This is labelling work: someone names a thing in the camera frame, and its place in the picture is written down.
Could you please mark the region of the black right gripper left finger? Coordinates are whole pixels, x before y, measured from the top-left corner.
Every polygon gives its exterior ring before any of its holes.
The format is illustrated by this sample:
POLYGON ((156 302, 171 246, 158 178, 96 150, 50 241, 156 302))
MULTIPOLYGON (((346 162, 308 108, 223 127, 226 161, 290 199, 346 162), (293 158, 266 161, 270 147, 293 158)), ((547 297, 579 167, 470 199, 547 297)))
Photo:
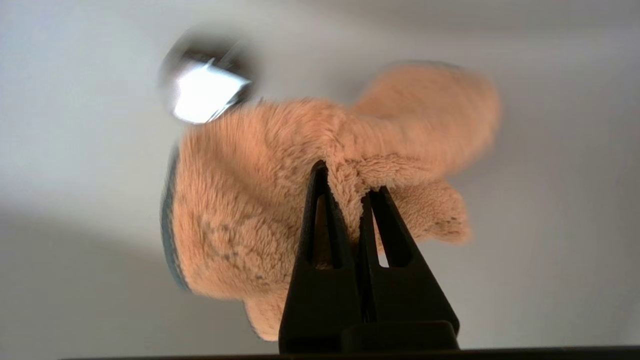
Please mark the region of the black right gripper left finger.
POLYGON ((361 323, 361 297, 345 220, 323 161, 311 168, 301 234, 278 334, 281 352, 340 352, 342 332, 361 323), (325 200, 330 269, 313 265, 318 199, 325 200))

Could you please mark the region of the orange fluffy cleaning cloth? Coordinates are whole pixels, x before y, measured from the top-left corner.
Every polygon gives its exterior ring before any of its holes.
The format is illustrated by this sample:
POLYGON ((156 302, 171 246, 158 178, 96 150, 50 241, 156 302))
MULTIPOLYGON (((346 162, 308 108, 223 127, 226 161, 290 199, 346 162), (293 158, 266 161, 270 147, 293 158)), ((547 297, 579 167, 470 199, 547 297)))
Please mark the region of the orange fluffy cleaning cloth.
POLYGON ((162 231, 176 280, 200 296, 240 300, 257 335, 276 342, 315 163, 352 243, 361 198, 387 187, 418 242, 471 234, 446 178, 476 161, 502 117, 496 86, 442 63, 384 69, 353 105, 320 98, 241 105, 181 139, 167 176, 162 231))

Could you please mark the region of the beige ceramic sink basin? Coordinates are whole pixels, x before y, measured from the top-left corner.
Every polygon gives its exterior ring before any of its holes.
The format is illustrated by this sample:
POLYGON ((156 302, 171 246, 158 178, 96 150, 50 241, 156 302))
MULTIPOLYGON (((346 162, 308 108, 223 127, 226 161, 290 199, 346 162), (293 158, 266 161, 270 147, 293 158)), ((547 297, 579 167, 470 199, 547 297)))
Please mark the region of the beige ceramic sink basin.
POLYGON ((188 30, 242 39, 265 99, 489 75, 501 131, 451 180, 473 237, 420 246, 459 343, 640 345, 640 0, 0 0, 0 360, 276 353, 163 258, 158 68, 188 30))

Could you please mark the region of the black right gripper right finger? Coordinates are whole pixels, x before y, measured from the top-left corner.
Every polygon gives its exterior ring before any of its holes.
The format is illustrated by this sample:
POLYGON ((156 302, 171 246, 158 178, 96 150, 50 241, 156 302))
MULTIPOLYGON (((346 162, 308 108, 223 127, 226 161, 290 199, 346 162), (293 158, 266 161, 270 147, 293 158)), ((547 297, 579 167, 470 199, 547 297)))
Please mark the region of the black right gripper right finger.
POLYGON ((457 324, 458 317, 386 187, 362 200, 358 263, 363 305, 373 322, 457 324))

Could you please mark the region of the chrome drain stopper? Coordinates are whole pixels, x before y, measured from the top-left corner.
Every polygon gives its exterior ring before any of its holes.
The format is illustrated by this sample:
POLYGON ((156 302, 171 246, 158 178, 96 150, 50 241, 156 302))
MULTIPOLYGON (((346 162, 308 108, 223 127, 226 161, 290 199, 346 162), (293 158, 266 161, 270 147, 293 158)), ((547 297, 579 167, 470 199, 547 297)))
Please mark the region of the chrome drain stopper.
POLYGON ((158 93, 167 111, 204 125, 247 102, 256 83, 246 41, 235 34, 186 32, 158 69, 158 93))

